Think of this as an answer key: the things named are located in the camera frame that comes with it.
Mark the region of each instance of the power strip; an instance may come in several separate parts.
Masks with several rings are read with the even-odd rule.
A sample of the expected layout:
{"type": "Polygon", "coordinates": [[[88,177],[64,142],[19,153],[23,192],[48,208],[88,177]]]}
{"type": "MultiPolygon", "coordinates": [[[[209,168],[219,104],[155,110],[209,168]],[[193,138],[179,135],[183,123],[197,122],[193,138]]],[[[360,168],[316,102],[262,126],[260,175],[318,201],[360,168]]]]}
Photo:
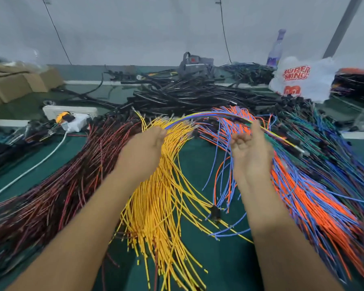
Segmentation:
{"type": "Polygon", "coordinates": [[[84,113],[89,114],[91,118],[98,115],[96,107],[74,107],[74,106],[57,106],[57,105],[46,105],[43,107],[43,112],[48,120],[56,119],[59,114],[67,111],[70,113],[84,113]]]}

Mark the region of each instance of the white plastic bag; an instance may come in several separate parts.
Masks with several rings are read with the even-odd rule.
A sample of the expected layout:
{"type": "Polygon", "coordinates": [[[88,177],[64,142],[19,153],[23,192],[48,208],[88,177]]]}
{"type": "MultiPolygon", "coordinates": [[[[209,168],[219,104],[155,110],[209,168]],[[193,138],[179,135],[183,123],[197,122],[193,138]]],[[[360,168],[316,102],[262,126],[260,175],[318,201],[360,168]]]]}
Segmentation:
{"type": "Polygon", "coordinates": [[[296,57],[280,60],[269,88],[287,96],[302,96],[322,103],[329,99],[331,84],[339,68],[332,58],[318,61],[299,61],[296,57]]]}

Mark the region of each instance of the right hand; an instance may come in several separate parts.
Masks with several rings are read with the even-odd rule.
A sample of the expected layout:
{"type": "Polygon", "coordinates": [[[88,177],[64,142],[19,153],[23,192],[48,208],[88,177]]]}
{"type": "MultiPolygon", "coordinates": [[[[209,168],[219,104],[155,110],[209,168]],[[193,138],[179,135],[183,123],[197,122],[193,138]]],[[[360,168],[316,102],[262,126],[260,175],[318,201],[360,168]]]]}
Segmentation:
{"type": "Polygon", "coordinates": [[[237,183],[247,181],[252,185],[253,182],[270,180],[274,149],[264,137],[258,120],[251,124],[251,135],[232,135],[231,149],[237,183]]]}

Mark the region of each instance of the left hand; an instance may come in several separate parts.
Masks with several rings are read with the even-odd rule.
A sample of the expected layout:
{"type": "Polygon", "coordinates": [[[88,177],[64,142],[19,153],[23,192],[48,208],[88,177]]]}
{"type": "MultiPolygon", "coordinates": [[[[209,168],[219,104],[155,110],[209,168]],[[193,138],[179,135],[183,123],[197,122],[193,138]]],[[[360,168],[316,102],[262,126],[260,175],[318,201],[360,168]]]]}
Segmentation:
{"type": "Polygon", "coordinates": [[[137,186],[148,179],[159,165],[166,133],[161,127],[150,127],[133,136],[121,149],[115,170],[124,171],[137,186]]]}

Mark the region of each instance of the hand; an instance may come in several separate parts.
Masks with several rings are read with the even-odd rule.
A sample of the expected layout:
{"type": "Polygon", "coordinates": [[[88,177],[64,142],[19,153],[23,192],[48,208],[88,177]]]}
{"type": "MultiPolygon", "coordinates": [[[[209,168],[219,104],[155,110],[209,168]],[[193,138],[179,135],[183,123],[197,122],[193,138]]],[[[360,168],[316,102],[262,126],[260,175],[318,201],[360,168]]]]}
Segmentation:
{"type": "Polygon", "coordinates": [[[234,179],[237,183],[245,180],[249,185],[262,178],[269,180],[274,157],[274,149],[265,139],[258,120],[252,122],[251,132],[233,134],[231,140],[234,179]]]}
{"type": "Polygon", "coordinates": [[[148,179],[159,165],[166,133],[161,127],[150,127],[133,136],[121,149],[115,170],[125,172],[137,186],[148,179]]]}

